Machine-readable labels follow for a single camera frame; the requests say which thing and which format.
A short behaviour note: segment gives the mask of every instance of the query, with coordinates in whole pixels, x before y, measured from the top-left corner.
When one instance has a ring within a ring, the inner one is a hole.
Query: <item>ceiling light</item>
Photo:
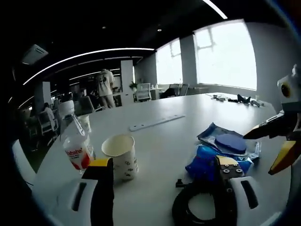
[[[55,65],[58,65],[58,64],[60,64],[62,62],[65,62],[67,60],[71,60],[71,59],[74,59],[74,58],[77,58],[77,57],[82,57],[82,56],[93,54],[93,53],[101,53],[101,52],[109,52],[109,51],[119,51],[119,50],[149,50],[149,51],[154,51],[153,48],[109,48],[109,49],[102,49],[102,50],[97,50],[97,51],[93,51],[93,52],[88,52],[88,53],[82,53],[82,54],[79,54],[79,55],[72,56],[70,58],[61,60],[59,62],[56,62],[55,64],[50,65],[48,67],[45,67],[43,70],[39,71],[38,73],[36,73],[32,77],[30,77],[26,82],[23,83],[23,85],[25,85],[26,83],[28,83],[31,79],[33,79],[34,77],[36,77],[38,74],[46,71],[47,69],[49,69],[49,68],[51,68],[51,67],[53,67]]]
[[[87,76],[87,75],[91,75],[91,74],[96,74],[96,73],[100,73],[100,72],[93,72],[93,73],[90,73],[90,74],[84,74],[84,75],[77,76],[77,77],[69,79],[69,80],[78,79],[78,78],[81,78],[81,77],[84,77],[84,76]]]
[[[118,57],[105,58],[103,60],[127,59],[127,58],[142,58],[142,56],[118,56]]]
[[[22,107],[22,106],[23,106],[27,101],[29,101],[31,98],[29,98],[29,99],[26,100],[23,104],[21,104],[21,105],[19,106],[19,108]]]
[[[79,65],[83,65],[83,64],[87,64],[87,63],[91,63],[91,62],[96,62],[96,61],[101,61],[101,60],[103,60],[103,59],[86,61],[86,62],[80,63]]]
[[[228,19],[227,16],[210,0],[203,0],[204,3],[206,3],[208,6],[210,6],[215,12],[217,12],[224,20]]]
[[[70,84],[69,86],[73,86],[73,85],[75,85],[75,84],[79,84],[79,82],[76,82],[76,83]]]
[[[61,71],[63,71],[63,70],[66,70],[66,69],[68,69],[68,68],[72,68],[72,67],[75,67],[75,66],[77,66],[77,65],[72,65],[72,66],[69,66],[69,67],[65,67],[65,68],[63,68],[63,69],[61,69],[61,70],[56,71],[55,73],[61,72]]]

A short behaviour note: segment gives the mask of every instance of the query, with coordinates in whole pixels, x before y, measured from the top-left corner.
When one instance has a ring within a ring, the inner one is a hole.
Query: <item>blue round object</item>
[[[243,138],[232,134],[222,134],[216,136],[215,143],[228,148],[237,154],[244,154],[247,148],[246,142]]]

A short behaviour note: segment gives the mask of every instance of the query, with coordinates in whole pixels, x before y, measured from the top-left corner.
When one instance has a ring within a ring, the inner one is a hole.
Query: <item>potted plant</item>
[[[135,93],[137,91],[137,83],[133,82],[129,85],[131,90]]]

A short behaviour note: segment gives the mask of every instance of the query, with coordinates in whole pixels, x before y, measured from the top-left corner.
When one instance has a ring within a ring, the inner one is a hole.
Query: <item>desk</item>
[[[195,94],[202,94],[207,93],[209,88],[207,87],[193,87],[189,88],[186,95],[195,95]]]
[[[164,90],[164,88],[152,88],[152,89],[150,89],[151,99],[152,100],[159,100],[161,90]]]
[[[102,157],[102,143],[110,136],[129,133],[129,126],[174,114],[186,117],[132,132],[139,173],[137,178],[114,186],[113,218],[116,226],[173,226],[171,208],[179,189],[178,178],[195,153],[196,136],[214,122],[245,134],[253,126],[275,115],[270,106],[253,107],[219,102],[205,94],[148,101],[90,114],[91,142],[97,157]],[[285,208],[291,168],[276,175],[268,171],[275,160],[283,137],[262,139],[261,159],[250,176],[264,189],[267,207],[256,222],[263,223],[273,213]],[[57,192],[66,183],[80,178],[57,139],[49,149],[36,175],[32,195],[48,211]]]

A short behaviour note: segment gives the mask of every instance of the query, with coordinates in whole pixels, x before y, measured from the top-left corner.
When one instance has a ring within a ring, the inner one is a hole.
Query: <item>air conditioner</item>
[[[25,65],[32,65],[38,60],[42,59],[47,54],[48,52],[46,50],[34,44],[28,51],[26,51],[21,62]]]

